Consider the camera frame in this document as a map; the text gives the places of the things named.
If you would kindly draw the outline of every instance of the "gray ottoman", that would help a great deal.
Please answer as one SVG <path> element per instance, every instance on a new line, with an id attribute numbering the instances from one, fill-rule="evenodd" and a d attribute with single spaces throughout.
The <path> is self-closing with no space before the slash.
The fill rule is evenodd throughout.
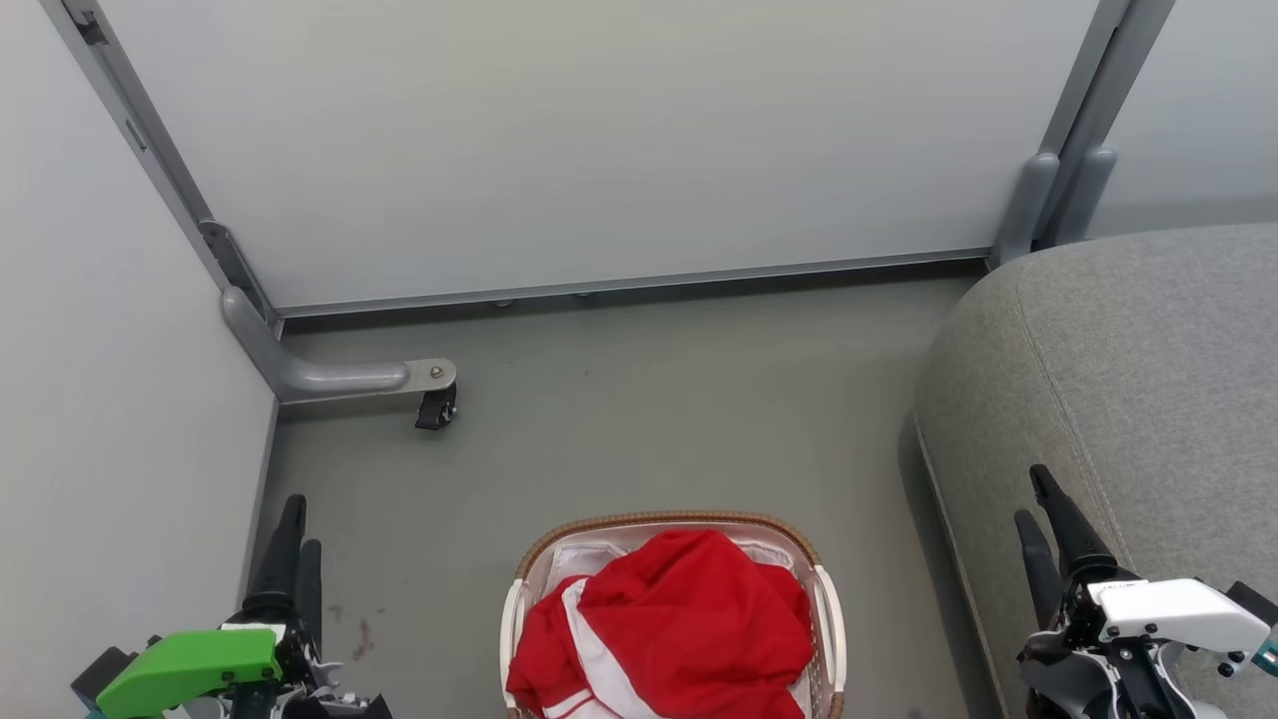
<path id="1" fill-rule="evenodd" d="M 937 337 L 915 406 L 1005 714 L 1035 631 L 1012 513 L 1047 465 L 1149 580 L 1242 580 L 1278 600 L 1278 225 L 1091 240 L 983 278 Z M 1278 716 L 1278 679 L 1186 653 L 1190 695 Z"/>

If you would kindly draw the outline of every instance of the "red and white garment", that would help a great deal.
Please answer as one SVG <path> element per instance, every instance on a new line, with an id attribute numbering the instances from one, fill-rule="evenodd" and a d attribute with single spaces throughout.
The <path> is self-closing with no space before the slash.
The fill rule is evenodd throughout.
<path id="1" fill-rule="evenodd" d="M 543 719 L 801 719 L 808 596 L 714 531 L 569 577 L 524 619 L 506 691 Z"/>

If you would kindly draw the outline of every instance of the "gray floor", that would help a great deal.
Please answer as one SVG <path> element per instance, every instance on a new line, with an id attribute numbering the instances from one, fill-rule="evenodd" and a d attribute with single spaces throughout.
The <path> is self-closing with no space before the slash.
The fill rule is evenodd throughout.
<path id="1" fill-rule="evenodd" d="M 497 627 L 515 566 L 573 520 L 766 512 L 833 575 L 849 716 L 993 716 L 919 462 L 915 377 L 971 276 L 576 300 L 288 337 L 323 361 L 446 355 L 461 414 L 285 415 L 263 516 L 311 502 L 325 654 L 405 716 L 501 716 Z"/>

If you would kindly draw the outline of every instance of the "red stain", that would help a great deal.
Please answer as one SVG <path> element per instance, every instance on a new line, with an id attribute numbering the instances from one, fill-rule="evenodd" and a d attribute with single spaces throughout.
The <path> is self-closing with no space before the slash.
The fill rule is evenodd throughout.
<path id="1" fill-rule="evenodd" d="M 355 647 L 355 653 L 350 655 L 351 662 L 359 662 L 366 654 L 373 651 L 373 632 L 368 627 L 367 619 L 359 621 L 359 646 Z"/>

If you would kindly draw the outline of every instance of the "white wall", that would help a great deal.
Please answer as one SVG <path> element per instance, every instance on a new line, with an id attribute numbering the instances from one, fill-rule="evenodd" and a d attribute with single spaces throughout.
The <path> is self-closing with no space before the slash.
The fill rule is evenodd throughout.
<path id="1" fill-rule="evenodd" d="M 0 704 L 235 608 L 273 398 L 49 17 L 0 22 Z"/>
<path id="2" fill-rule="evenodd" d="M 1089 236 L 1278 221 L 1278 4 L 1178 0 L 1108 144 Z"/>
<path id="3" fill-rule="evenodd" d="M 1095 0 L 102 0 L 276 307 L 989 246 Z"/>

